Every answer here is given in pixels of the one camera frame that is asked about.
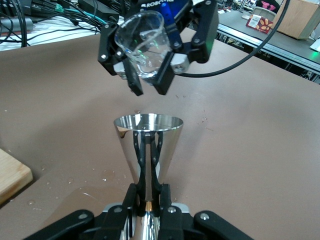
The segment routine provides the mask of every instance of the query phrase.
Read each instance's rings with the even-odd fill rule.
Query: brown table surface
[[[137,97],[99,65],[98,42],[0,52],[0,148],[36,179],[0,209],[2,240],[122,201],[132,178],[113,120],[135,111],[184,120],[167,183],[192,214],[214,211],[257,240],[319,239],[319,85],[252,58],[216,77],[177,76],[166,96],[144,84]],[[245,55],[216,41],[190,72]]]

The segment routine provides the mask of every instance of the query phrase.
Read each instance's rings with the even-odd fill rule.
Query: cardboard box
[[[267,18],[259,15],[251,14],[250,18],[246,22],[246,26],[255,29],[259,32],[267,34],[272,26],[273,22]]]
[[[275,27],[283,12],[285,1],[273,20],[272,28]],[[304,0],[290,0],[289,7],[277,31],[295,39],[308,39],[319,23],[319,4]]]

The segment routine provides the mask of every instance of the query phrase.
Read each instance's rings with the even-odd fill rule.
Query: bolt
[[[114,210],[113,210],[115,213],[121,213],[122,212],[122,208],[121,207],[116,207]]]
[[[185,68],[181,65],[177,65],[174,67],[177,72],[182,72]]]
[[[209,215],[208,214],[206,214],[206,213],[201,213],[200,214],[200,218],[202,219],[202,220],[208,220],[210,217],[209,217]]]
[[[86,219],[88,215],[86,213],[82,213],[81,215],[78,216],[78,219]]]
[[[176,208],[175,208],[174,206],[168,207],[168,212],[169,212],[169,213],[173,214],[173,213],[175,213],[176,211],[177,211],[177,210],[176,210]]]

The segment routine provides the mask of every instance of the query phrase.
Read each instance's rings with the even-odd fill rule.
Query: clear plastic cup
[[[157,11],[143,11],[127,19],[117,29],[114,40],[147,82],[157,74],[171,51],[164,18]]]

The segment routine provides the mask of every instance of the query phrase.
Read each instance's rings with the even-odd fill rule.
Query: wooden cutting board
[[[0,149],[0,204],[33,179],[31,170]]]

